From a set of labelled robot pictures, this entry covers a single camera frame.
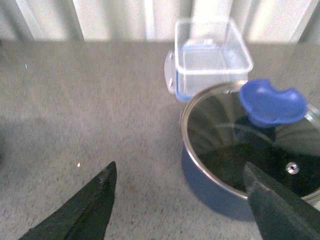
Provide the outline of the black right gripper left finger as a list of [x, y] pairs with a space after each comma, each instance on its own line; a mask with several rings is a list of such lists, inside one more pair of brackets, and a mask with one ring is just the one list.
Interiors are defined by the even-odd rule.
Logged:
[[103, 240], [115, 202], [117, 167], [112, 161], [73, 197], [21, 240]]

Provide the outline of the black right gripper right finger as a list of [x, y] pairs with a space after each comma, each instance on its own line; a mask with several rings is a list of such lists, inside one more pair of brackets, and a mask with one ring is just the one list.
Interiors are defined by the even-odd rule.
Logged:
[[318, 240], [320, 212], [251, 162], [243, 169], [248, 203], [264, 240]]

